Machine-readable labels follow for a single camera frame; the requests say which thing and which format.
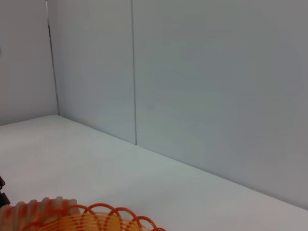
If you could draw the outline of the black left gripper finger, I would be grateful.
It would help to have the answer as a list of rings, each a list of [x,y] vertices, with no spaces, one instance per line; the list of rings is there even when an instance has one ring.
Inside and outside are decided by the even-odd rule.
[[[0,207],[10,204],[10,200],[8,199],[6,194],[1,191],[4,185],[5,185],[5,181],[0,176]]]

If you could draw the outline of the orange striped bread roll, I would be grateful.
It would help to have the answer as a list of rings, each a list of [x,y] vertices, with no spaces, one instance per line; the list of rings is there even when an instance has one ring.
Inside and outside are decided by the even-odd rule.
[[[28,203],[18,202],[16,205],[4,205],[0,207],[0,231],[21,231],[22,228],[41,215],[45,220],[48,215],[46,211],[62,209],[70,205],[76,205],[76,199],[64,199],[60,196],[55,199],[45,197],[42,201],[31,200]]]

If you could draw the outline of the orange wire basket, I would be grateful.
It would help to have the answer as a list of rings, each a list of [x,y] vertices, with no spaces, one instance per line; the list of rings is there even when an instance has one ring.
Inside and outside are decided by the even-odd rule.
[[[21,231],[166,231],[149,217],[104,203],[48,208]]]

